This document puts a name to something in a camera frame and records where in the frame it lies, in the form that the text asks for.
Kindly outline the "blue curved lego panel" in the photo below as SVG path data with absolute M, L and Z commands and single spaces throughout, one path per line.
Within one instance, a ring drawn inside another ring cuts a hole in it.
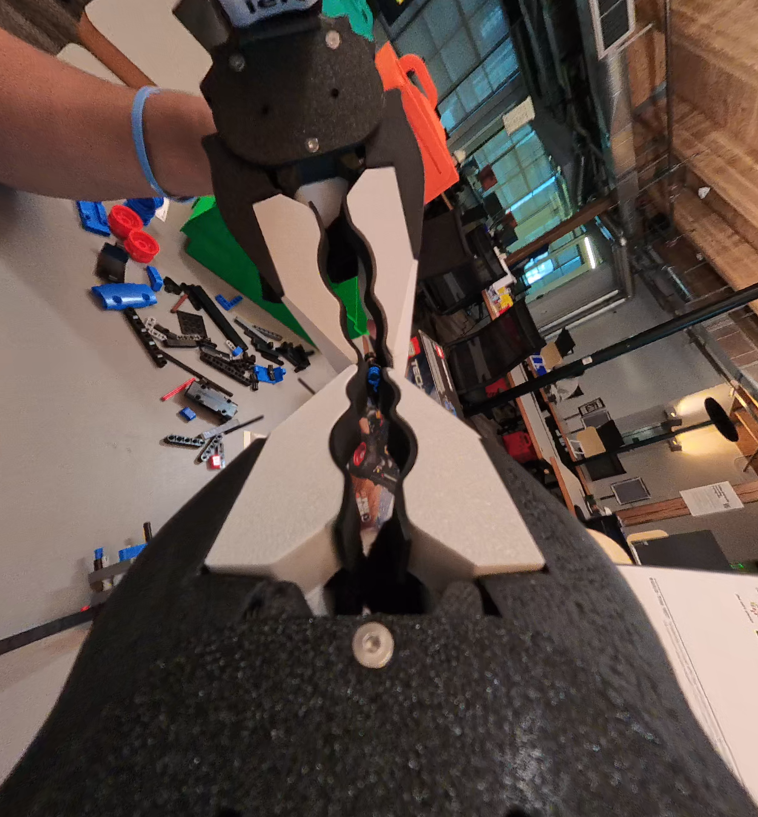
M 157 295 L 147 284 L 104 283 L 90 291 L 98 306 L 105 311 L 138 310 L 157 304 Z

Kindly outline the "black office chair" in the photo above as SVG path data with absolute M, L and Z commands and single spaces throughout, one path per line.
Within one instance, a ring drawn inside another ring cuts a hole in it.
M 496 382 L 544 345 L 526 302 L 516 301 L 486 326 L 445 344 L 455 391 L 465 394 Z

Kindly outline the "tall black pole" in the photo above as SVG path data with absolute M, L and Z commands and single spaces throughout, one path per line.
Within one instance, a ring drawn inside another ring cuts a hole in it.
M 482 400 L 478 403 L 467 404 L 463 408 L 463 412 L 465 417 L 486 414 L 487 412 L 500 407 L 505 403 L 516 400 L 519 397 L 523 397 L 526 394 L 545 389 L 562 380 L 580 377 L 594 367 L 621 357 L 624 354 L 629 354 L 630 352 L 639 350 L 645 346 L 649 346 L 652 343 L 659 342 L 660 340 L 666 339 L 678 332 L 684 331 L 685 329 L 690 329 L 691 327 L 697 326 L 701 323 L 713 320 L 722 314 L 735 311 L 757 300 L 758 282 L 744 288 L 743 290 L 735 291 L 734 294 L 721 301 L 716 301 L 715 303 L 703 306 L 700 309 L 679 315 L 669 321 L 660 323 L 620 342 L 611 344 L 591 355 L 574 360 L 573 362 L 565 364 L 564 366 L 551 369 L 548 373 L 542 376 L 527 379 L 524 383 L 498 392 L 486 400 Z

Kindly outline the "blue wristband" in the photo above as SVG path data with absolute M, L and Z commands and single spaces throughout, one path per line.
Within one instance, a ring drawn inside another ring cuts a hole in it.
M 153 97 L 158 93 L 160 93 L 159 87 L 143 86 L 135 92 L 132 99 L 129 121 L 135 155 L 139 162 L 139 167 L 145 181 L 148 183 L 149 187 L 154 191 L 157 197 L 166 198 L 176 201 L 177 203 L 192 203 L 196 200 L 195 196 L 178 197 L 166 192 L 155 178 L 149 160 L 144 130 L 144 113 L 146 104 L 150 97 Z

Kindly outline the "pile of lego beams and panels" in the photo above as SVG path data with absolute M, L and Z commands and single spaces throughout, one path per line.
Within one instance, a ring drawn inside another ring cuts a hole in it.
M 155 306 L 117 313 L 127 322 L 155 367 L 163 369 L 172 364 L 189 375 L 160 400 L 182 398 L 184 405 L 178 414 L 183 423 L 196 420 L 198 409 L 216 422 L 197 434 L 169 434 L 162 443 L 192 449 L 197 453 L 197 463 L 212 471 L 220 470 L 226 464 L 224 442 L 228 435 L 260 422 L 263 417 L 243 419 L 233 393 L 217 383 L 215 377 L 220 375 L 242 390 L 255 393 L 261 386 L 282 383 L 288 371 L 301 373 L 307 369 L 313 349 L 242 320 L 235 314 L 241 296 L 227 299 L 218 294 L 212 302 L 200 284 L 179 283 L 161 274 L 154 264 L 157 258 L 150 265 L 131 260 L 123 241 L 108 228 L 110 209 L 97 201 L 76 200 L 74 204 L 80 226 L 106 240 L 95 262 L 96 285 L 141 283 L 149 285 L 157 295 Z M 121 204 L 139 214 L 143 230 L 149 233 L 146 228 L 154 217 L 165 217 L 169 201 L 128 199 Z

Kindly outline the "person's left hand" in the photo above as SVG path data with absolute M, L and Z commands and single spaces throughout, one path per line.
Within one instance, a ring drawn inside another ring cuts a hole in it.
M 213 193 L 202 141 L 216 128 L 202 97 L 157 89 L 144 105 L 143 129 L 150 168 L 160 189 L 178 199 Z

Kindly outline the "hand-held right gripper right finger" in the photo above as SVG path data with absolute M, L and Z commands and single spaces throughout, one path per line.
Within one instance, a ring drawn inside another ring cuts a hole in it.
M 442 591 L 455 581 L 541 570 L 544 557 L 481 437 L 394 369 L 389 377 L 417 447 L 402 484 L 410 572 Z

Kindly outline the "red lego wheel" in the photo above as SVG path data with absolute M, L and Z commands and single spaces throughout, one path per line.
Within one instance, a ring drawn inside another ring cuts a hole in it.
M 123 247 L 129 258 L 150 265 L 160 252 L 158 241 L 144 230 L 131 230 L 123 239 Z
M 107 224 L 110 232 L 119 240 L 126 240 L 135 230 L 143 230 L 144 223 L 139 214 L 132 208 L 113 205 L 107 213 Z

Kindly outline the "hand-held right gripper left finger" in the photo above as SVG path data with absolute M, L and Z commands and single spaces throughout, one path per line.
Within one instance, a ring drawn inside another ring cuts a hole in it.
M 333 526 L 345 482 L 330 437 L 357 371 L 349 366 L 263 441 L 206 557 L 211 574 L 292 583 L 314 614 L 333 614 L 325 585 L 340 569 Z

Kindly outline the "orange plastic case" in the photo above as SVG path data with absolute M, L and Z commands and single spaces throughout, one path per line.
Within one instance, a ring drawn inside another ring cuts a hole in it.
M 375 55 L 375 66 L 385 91 L 401 92 L 403 109 L 415 135 L 424 167 L 424 203 L 454 186 L 459 180 L 446 131 L 436 111 L 438 89 L 425 61 L 415 54 L 399 56 L 392 43 L 385 43 Z

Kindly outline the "black stand with round disc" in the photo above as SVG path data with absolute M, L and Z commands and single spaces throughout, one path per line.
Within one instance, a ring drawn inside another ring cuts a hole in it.
M 667 443 L 683 434 L 691 433 L 693 431 L 700 431 L 703 428 L 711 426 L 713 426 L 726 440 L 732 443 L 738 441 L 739 435 L 737 427 L 731 420 L 729 414 L 717 400 L 711 397 L 705 398 L 703 401 L 703 408 L 707 414 L 707 419 L 701 421 L 700 423 L 683 426 L 680 420 L 665 421 L 662 424 L 662 426 L 665 428 L 664 431 L 659 431 L 644 437 L 634 435 L 629 438 L 628 442 L 623 440 L 619 445 L 612 445 L 611 447 L 605 446 L 605 450 L 603 452 L 588 455 L 585 457 L 585 459 L 587 461 L 594 461 L 596 459 L 611 455 L 627 454 L 653 444 L 661 442 Z

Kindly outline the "person's left forearm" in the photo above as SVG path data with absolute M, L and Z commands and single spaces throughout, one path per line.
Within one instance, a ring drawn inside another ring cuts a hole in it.
M 134 97 L 0 29 L 0 183 L 59 199 L 151 194 L 132 135 Z

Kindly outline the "lego set box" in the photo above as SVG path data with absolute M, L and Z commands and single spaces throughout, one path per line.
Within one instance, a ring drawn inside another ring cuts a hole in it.
M 411 337 L 405 378 L 453 416 L 461 414 L 444 349 L 421 330 Z M 400 475 L 389 452 L 389 426 L 376 394 L 375 386 L 369 385 L 359 443 L 348 462 L 363 539 L 372 538 L 392 516 Z

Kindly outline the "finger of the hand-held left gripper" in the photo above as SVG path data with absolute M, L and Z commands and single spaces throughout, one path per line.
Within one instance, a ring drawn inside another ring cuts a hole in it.
M 335 372 L 357 365 L 344 304 L 323 272 L 326 236 L 313 207 L 277 194 L 253 205 L 282 302 Z
M 360 289 L 377 343 L 389 366 L 405 369 L 412 336 L 417 260 L 408 235 L 394 169 L 367 169 L 345 200 L 345 214 L 358 236 Z

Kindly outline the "printed instruction sheet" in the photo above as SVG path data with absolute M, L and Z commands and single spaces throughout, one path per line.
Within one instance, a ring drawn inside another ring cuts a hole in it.
M 758 805 L 758 574 L 618 566 L 702 729 Z

